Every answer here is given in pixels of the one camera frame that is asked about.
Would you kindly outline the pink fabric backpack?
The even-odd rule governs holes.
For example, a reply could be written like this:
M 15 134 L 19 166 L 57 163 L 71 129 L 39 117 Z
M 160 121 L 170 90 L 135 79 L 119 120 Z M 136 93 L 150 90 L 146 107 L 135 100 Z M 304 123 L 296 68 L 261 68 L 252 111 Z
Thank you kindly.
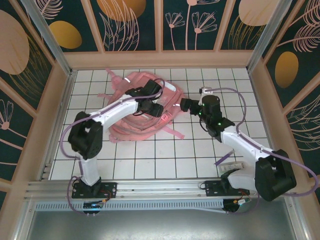
M 129 89 L 136 89 L 144 87 L 148 80 L 161 79 L 160 77 L 150 72 L 132 72 L 125 78 L 116 75 L 112 70 L 106 70 L 111 76 L 113 95 L 106 95 L 104 93 L 98 94 L 99 97 L 108 99 L 107 105 L 118 100 Z M 161 117 L 154 117 L 148 114 L 139 116 L 128 115 L 123 119 L 117 121 L 112 126 L 108 127 L 109 140 L 113 143 L 120 141 L 143 141 L 157 132 L 163 130 L 169 134 L 183 139 L 185 136 L 178 131 L 168 127 L 173 119 L 180 114 L 180 102 L 184 98 L 183 90 L 167 80 L 161 97 L 156 101 L 164 107 Z

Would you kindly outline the purple pen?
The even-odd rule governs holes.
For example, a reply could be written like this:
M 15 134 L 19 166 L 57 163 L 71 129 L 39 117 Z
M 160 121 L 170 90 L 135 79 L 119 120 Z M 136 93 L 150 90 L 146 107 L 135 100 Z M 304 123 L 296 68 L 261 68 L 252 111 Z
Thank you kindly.
M 220 165 L 222 162 L 224 162 L 226 159 L 228 159 L 229 157 L 231 157 L 234 154 L 234 150 L 231 150 L 230 152 L 228 152 L 226 155 L 224 155 L 222 158 L 220 158 L 218 161 L 215 162 L 215 165 L 218 166 Z

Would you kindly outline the white small carton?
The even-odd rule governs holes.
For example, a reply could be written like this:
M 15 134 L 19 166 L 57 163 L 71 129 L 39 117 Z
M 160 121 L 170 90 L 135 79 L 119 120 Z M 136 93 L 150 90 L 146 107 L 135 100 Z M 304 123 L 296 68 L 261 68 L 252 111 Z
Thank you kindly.
M 240 170 L 243 169 L 245 166 L 242 162 L 227 162 L 218 165 L 218 169 L 221 173 L 226 173 L 231 170 Z

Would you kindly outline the grey metal sheet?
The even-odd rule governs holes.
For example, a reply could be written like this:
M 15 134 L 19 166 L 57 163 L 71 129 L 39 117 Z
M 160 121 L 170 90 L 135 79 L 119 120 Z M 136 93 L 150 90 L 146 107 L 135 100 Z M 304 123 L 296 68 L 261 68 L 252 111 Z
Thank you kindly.
M 207 210 L 116 210 L 85 216 L 35 211 L 28 201 L 13 240 L 315 240 L 297 203 L 252 201 L 246 214 Z

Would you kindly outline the aluminium mounting rail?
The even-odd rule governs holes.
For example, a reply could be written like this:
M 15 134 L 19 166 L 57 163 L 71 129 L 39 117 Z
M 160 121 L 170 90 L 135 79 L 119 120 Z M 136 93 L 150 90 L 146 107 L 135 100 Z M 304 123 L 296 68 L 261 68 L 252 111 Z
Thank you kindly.
M 114 200 L 169 200 L 203 199 L 205 181 L 210 178 L 172 178 L 172 179 L 116 179 L 116 198 Z M 67 199 L 68 180 L 30 181 L 24 193 L 25 199 L 57 200 Z

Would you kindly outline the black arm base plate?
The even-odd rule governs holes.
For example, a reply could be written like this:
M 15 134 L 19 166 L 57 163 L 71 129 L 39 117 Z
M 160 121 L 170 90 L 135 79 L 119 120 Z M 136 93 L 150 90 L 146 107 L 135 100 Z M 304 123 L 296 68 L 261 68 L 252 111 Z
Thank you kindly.
M 204 190 L 207 197 L 241 197 L 243 193 L 245 195 L 250 195 L 249 190 L 235 189 L 229 185 L 223 185 L 220 180 L 205 181 Z
M 73 185 L 72 199 L 110 199 L 115 198 L 117 194 L 116 182 L 101 182 L 93 186 L 84 183 L 75 183 Z

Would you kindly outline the aluminium side rail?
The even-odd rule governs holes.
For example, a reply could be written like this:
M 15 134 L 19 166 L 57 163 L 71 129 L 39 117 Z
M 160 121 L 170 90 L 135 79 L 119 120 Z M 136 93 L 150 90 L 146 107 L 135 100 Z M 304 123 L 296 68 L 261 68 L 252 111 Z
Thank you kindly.
M 60 137 L 64 127 L 67 108 L 77 73 L 77 70 L 72 70 L 70 75 L 65 77 L 56 108 L 47 108 L 47 110 L 53 110 L 54 115 L 50 119 L 46 120 L 45 126 L 49 127 L 50 133 L 47 137 L 46 146 L 39 165 L 39 171 L 36 178 L 38 181 L 50 178 L 49 175 L 56 156 L 57 148 L 60 146 Z

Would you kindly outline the aluminium frame post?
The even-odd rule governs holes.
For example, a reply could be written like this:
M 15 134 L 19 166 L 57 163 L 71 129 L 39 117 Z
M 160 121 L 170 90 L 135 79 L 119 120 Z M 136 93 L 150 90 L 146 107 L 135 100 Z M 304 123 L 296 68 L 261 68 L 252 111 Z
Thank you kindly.
M 55 40 L 54 35 L 52 34 L 47 22 L 42 17 L 38 7 L 34 0 L 20 0 L 23 4 L 26 11 L 29 13 L 31 19 L 33 20 L 34 24 L 36 25 L 39 32 L 42 34 L 44 41 L 48 44 L 51 52 L 55 56 L 57 62 L 61 66 L 62 70 L 66 73 L 68 77 L 72 75 L 72 68 L 68 64 L 68 61 L 58 45 L 57 41 Z
M 266 27 L 264 28 L 257 44 L 253 50 L 252 56 L 250 57 L 246 66 L 249 75 L 252 74 L 253 70 L 257 66 L 259 60 L 262 57 L 263 52 L 267 48 L 269 42 L 275 35 L 276 30 L 279 28 L 284 16 L 288 12 L 292 0 L 279 0 L 275 10 L 273 11 Z

